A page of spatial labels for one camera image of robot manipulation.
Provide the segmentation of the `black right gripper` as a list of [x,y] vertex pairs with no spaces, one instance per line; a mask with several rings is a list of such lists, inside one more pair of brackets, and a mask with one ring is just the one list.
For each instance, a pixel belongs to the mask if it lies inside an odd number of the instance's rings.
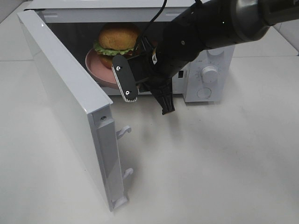
[[224,5],[193,4],[169,22],[162,40],[154,49],[129,61],[116,55],[112,71],[123,100],[137,100],[136,84],[151,91],[162,108],[162,114],[175,111],[172,77],[201,51],[224,45]]

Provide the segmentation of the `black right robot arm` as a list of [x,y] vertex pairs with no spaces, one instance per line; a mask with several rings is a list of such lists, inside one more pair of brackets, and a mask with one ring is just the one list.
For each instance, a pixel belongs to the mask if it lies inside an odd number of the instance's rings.
[[170,113],[175,110],[172,78],[201,51],[260,40],[269,27],[298,17],[294,0],[198,0],[167,24],[157,46],[131,58],[113,58],[123,100],[135,102],[141,87],[151,92],[163,114]]

